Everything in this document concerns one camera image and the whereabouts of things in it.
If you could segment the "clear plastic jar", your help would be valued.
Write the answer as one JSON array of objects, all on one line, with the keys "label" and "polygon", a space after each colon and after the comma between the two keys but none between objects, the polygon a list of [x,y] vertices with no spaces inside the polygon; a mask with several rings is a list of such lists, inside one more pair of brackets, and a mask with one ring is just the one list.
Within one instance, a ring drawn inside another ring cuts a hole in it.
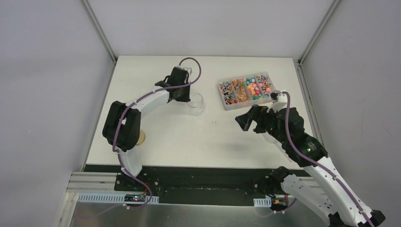
[{"label": "clear plastic jar", "polygon": [[191,115],[201,115],[205,107],[203,96],[200,93],[190,94],[190,101],[187,103],[187,105]]}]

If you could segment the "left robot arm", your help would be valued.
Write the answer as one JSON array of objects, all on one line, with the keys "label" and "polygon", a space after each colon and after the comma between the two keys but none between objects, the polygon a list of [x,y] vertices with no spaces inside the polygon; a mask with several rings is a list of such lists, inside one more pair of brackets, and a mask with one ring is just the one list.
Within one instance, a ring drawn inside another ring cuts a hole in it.
[{"label": "left robot arm", "polygon": [[128,175],[126,185],[132,191],[139,191],[144,186],[144,178],[139,175],[142,163],[135,149],[140,140],[141,120],[172,100],[189,102],[191,73],[190,68],[176,66],[169,76],[157,82],[150,91],[131,104],[119,101],[111,104],[102,136],[117,154],[123,173]]}]

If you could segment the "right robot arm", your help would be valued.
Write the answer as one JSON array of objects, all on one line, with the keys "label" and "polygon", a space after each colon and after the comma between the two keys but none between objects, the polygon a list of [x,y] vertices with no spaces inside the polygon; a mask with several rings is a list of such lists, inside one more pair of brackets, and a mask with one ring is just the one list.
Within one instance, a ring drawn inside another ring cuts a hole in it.
[{"label": "right robot arm", "polygon": [[253,105],[235,118],[243,131],[256,123],[254,132],[277,144],[320,186],[324,195],[304,185],[287,168],[280,166],[269,176],[269,189],[294,196],[330,227],[378,227],[386,219],[380,210],[367,206],[337,171],[324,146],[305,132],[304,119],[296,108]]}]

